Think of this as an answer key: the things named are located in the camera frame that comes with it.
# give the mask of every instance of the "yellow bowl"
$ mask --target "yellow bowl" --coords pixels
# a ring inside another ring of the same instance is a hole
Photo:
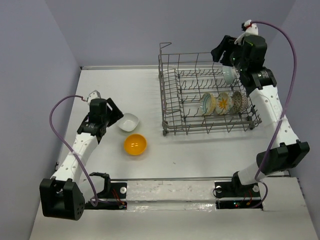
[[[147,148],[147,140],[140,134],[132,134],[124,141],[124,150],[130,155],[142,154]]]

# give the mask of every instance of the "cable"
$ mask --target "cable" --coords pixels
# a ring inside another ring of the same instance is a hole
[[[276,126],[276,129],[274,131],[274,134],[271,138],[271,141],[264,153],[264,156],[263,156],[263,159],[262,159],[262,162],[260,164],[260,167],[258,169],[258,171],[256,172],[255,176],[254,176],[254,179],[258,181],[258,176],[259,174],[261,173],[262,169],[264,168],[264,166],[266,165],[267,163],[267,158],[268,158],[268,155],[269,155],[269,152],[270,152],[270,149],[272,147],[272,145],[274,144],[275,140],[276,140],[276,137],[277,137],[277,134],[280,130],[280,127],[281,127],[281,124],[282,124],[282,119],[283,117],[286,115],[286,112],[287,112],[287,109],[288,109],[288,105],[289,105],[289,102],[290,102],[290,99],[291,99],[291,95],[292,95],[292,92],[293,92],[293,88],[294,88],[294,84],[295,84],[295,80],[296,80],[296,73],[297,73],[297,54],[296,54],[296,49],[294,47],[294,44],[292,42],[292,40],[290,39],[290,37],[279,27],[271,24],[271,23],[268,23],[268,22],[265,22],[265,21],[252,21],[251,24],[263,24],[263,25],[267,25],[269,27],[272,27],[276,30],[278,30],[280,33],[282,33],[282,35],[287,39],[287,41],[289,42],[289,45],[291,47],[291,50],[292,50],[292,55],[293,55],[293,72],[292,72],[292,78],[291,78],[291,84],[290,84],[290,88],[289,88],[289,92],[288,92],[288,95],[286,97],[286,100],[285,100],[285,104],[284,104],[284,107],[283,107],[283,110],[282,110],[282,113],[281,113],[281,116],[280,116],[280,119],[279,119],[279,122],[278,122],[278,125]],[[257,206],[259,206],[260,204],[263,203],[263,201],[266,199],[267,197],[267,194],[268,194],[268,187],[267,185],[264,183],[264,182],[261,182],[264,186],[265,186],[265,195],[264,197],[261,199],[261,201],[256,204],[255,206],[252,206],[251,208],[255,208]]]
[[[246,203],[247,206],[249,206],[252,202],[252,193],[250,190],[249,190],[249,194],[250,194],[250,200],[249,200],[249,202]]]
[[[74,149],[72,148],[72,146],[69,145],[69,143],[66,142],[66,140],[56,131],[53,123],[52,123],[52,115],[54,114],[54,111],[56,110],[56,108],[65,100],[67,99],[70,99],[70,98],[81,98],[82,101],[86,102],[86,100],[84,100],[84,97],[83,96],[80,96],[80,95],[70,95],[70,96],[66,96],[64,97],[63,99],[61,99],[60,101],[58,101],[56,103],[56,105],[54,105],[54,107],[52,108],[51,112],[50,112],[50,116],[49,116],[49,123],[50,123],[50,127],[52,129],[52,131],[54,132],[54,134],[61,140],[61,142],[63,142],[64,145],[66,145],[66,147],[69,149],[69,151],[74,155],[75,159],[77,160],[77,162],[79,163],[86,179],[88,180],[91,188],[92,188],[92,191],[93,191],[93,195],[94,195],[94,201],[93,199],[91,198],[90,199],[90,202],[92,204],[92,206],[96,207],[98,205],[98,202],[99,202],[99,199],[98,199],[98,195],[97,195],[97,191],[96,191],[96,188],[94,186],[94,183],[92,182],[84,164],[81,162],[79,156],[74,153]]]
[[[115,195],[116,195],[116,197],[117,197],[117,200],[119,200],[119,202],[120,202],[122,205],[125,205],[125,203],[120,199],[117,191],[116,191],[115,189],[113,189],[113,191],[114,191],[114,193],[115,193]]]
[[[215,193],[217,193],[217,189],[216,188],[213,189],[212,194],[217,199],[218,197],[217,197],[217,195]]]
[[[247,197],[247,194],[245,193],[242,201],[240,202],[240,204],[242,204],[242,202],[246,199],[246,197]]]
[[[119,205],[119,202],[118,202],[118,199],[117,199],[117,196],[115,195],[114,191],[111,191],[111,193],[112,193],[112,195],[113,195],[113,197],[114,197],[114,199],[115,199],[115,201],[116,201],[116,204],[117,204],[118,206],[120,206],[120,205]]]

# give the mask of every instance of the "gray wall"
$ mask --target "gray wall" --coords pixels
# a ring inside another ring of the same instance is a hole
[[[46,0],[80,66],[158,64],[170,52],[209,52],[248,18],[281,25],[294,0]],[[276,32],[261,27],[271,42]]]
[[[75,93],[80,69],[44,0],[0,1],[0,33],[0,239],[27,240],[61,149],[49,113]],[[62,133],[71,107],[55,114]]]
[[[294,42],[298,63],[287,117],[300,140],[307,141],[310,145],[310,153],[291,173],[300,179],[318,236],[320,236],[319,10],[319,0],[297,0],[282,26]],[[272,69],[278,81],[280,100],[284,103],[291,81],[293,58],[288,43],[280,33],[268,49],[266,66]]]

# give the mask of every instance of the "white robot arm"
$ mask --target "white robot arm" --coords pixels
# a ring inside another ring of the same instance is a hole
[[[269,140],[273,138],[279,120],[282,124],[265,164],[262,164],[265,152],[258,153],[251,165],[233,175],[229,189],[235,192],[252,188],[254,183],[270,174],[296,167],[310,150],[307,142],[300,142],[286,116],[280,119],[283,108],[277,81],[272,71],[263,66],[266,40],[258,35],[258,27],[251,20],[241,27],[245,31],[243,34],[238,38],[225,35],[218,47],[211,51],[213,61],[238,70],[239,80],[258,109]]]
[[[46,217],[72,220],[81,217],[84,204],[94,195],[88,180],[79,184],[81,173],[107,128],[124,116],[111,98],[101,98],[98,91],[89,95],[87,103],[89,113],[77,130],[73,152],[69,152],[50,179],[44,178],[40,184],[42,212]],[[97,193],[109,192],[108,174],[94,172],[90,176]]]

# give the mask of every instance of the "dish rack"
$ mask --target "dish rack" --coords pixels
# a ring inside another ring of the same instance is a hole
[[[209,92],[215,97],[221,92],[232,95],[234,91],[246,93],[239,81],[239,74],[232,84],[226,84],[222,65],[213,62],[210,52],[164,54],[162,50],[171,45],[159,45],[159,82],[162,110],[163,135],[168,133],[211,133],[240,129],[253,130],[262,121],[248,98],[248,107],[241,113],[218,115],[214,111],[203,115],[200,99]]]

